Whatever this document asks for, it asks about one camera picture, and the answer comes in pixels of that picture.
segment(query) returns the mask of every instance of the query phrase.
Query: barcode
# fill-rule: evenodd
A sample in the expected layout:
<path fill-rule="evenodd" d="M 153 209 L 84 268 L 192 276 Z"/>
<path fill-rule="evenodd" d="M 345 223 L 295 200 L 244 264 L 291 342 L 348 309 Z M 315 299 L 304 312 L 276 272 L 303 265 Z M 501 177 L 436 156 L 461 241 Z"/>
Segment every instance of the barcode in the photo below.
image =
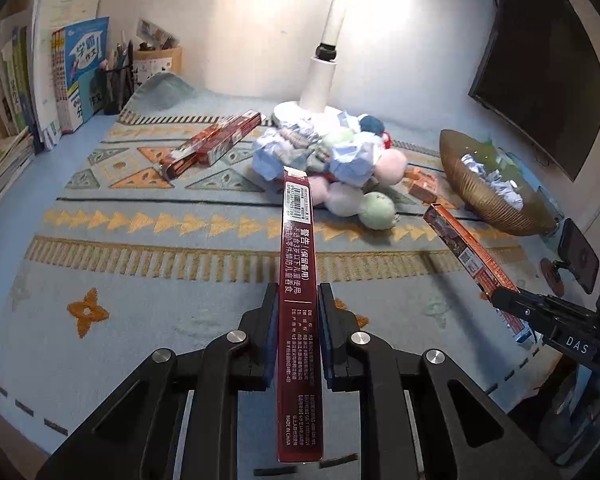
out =
<path fill-rule="evenodd" d="M 287 182 L 285 187 L 285 220 L 295 220 L 305 224 L 311 223 L 309 212 L 309 188 L 294 182 Z"/>
<path fill-rule="evenodd" d="M 481 261 L 469 247 L 460 253 L 458 260 L 460 260 L 460 263 L 464 265 L 464 268 L 471 275 L 471 277 L 474 277 L 482 268 Z"/>
<path fill-rule="evenodd" d="M 467 250 L 464 250 L 460 256 L 458 256 L 458 258 L 460 258 L 460 261 L 462 262 L 462 264 L 467 263 L 470 259 L 471 259 L 471 254 L 469 254 L 467 252 Z"/>

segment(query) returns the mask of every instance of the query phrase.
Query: metal bolt head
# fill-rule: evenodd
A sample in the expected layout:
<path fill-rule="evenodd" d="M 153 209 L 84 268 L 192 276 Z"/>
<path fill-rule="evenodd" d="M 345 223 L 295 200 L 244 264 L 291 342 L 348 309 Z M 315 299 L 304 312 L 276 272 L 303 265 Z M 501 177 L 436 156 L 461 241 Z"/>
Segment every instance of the metal bolt head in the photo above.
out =
<path fill-rule="evenodd" d="M 171 351 L 166 348 L 158 348 L 151 354 L 151 359 L 154 360 L 154 363 L 165 363 L 171 359 Z"/>
<path fill-rule="evenodd" d="M 439 365 L 445 361 L 445 355 L 440 350 L 429 350 L 425 357 L 427 361 L 435 365 Z"/>
<path fill-rule="evenodd" d="M 231 330 L 231 332 L 226 335 L 226 340 L 229 343 L 241 343 L 245 339 L 247 339 L 247 335 L 242 330 Z"/>
<path fill-rule="evenodd" d="M 369 341 L 371 341 L 371 336 L 366 332 L 354 332 L 351 334 L 351 340 L 356 345 L 366 345 Z"/>

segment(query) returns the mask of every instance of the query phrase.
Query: green ball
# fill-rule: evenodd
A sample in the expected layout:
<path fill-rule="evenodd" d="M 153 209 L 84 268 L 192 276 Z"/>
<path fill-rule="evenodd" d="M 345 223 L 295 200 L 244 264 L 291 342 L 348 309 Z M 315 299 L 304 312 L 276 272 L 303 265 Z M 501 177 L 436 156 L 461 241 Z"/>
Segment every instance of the green ball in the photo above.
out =
<path fill-rule="evenodd" d="M 326 134 L 321 143 L 323 146 L 331 149 L 336 144 L 340 144 L 341 142 L 349 142 L 353 140 L 354 132 L 351 128 L 346 128 L 344 126 L 338 127 L 336 130 L 330 131 Z"/>
<path fill-rule="evenodd" d="M 394 202 L 377 191 L 367 193 L 362 197 L 358 218 L 369 229 L 391 229 L 395 222 Z"/>

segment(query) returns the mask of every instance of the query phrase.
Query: blue book cover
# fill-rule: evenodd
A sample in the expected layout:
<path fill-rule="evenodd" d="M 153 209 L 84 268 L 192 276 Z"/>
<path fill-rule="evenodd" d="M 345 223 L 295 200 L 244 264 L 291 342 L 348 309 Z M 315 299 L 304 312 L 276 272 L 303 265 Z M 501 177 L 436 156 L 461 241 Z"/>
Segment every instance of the blue book cover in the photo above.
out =
<path fill-rule="evenodd" d="M 63 30 L 61 81 L 67 95 L 67 131 L 75 131 L 102 108 L 102 93 L 97 88 L 95 71 L 106 58 L 109 18 L 96 18 L 67 25 Z"/>
<path fill-rule="evenodd" d="M 80 76 L 106 57 L 109 18 L 96 18 L 64 28 L 64 73 L 69 93 Z"/>

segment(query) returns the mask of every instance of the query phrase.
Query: white wall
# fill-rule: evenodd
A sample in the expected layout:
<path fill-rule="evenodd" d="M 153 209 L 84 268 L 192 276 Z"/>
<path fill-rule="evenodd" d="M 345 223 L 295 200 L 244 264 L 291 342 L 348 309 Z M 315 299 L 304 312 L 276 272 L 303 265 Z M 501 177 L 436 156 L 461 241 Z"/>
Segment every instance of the white wall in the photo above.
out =
<path fill-rule="evenodd" d="M 110 16 L 110 41 L 121 29 L 132 37 L 139 16 L 179 36 L 184 77 L 197 88 L 283 101 L 300 95 L 329 3 L 100 0 L 98 13 Z M 584 228 L 600 208 L 600 182 L 591 189 L 589 175 L 578 187 L 555 166 L 543 168 L 520 134 L 467 95 L 493 18 L 493 0 L 354 0 L 338 43 L 331 104 L 426 132 L 431 144 L 442 128 L 493 137 L 520 156 Z M 587 164 L 595 174 L 600 149 L 593 159 Z"/>

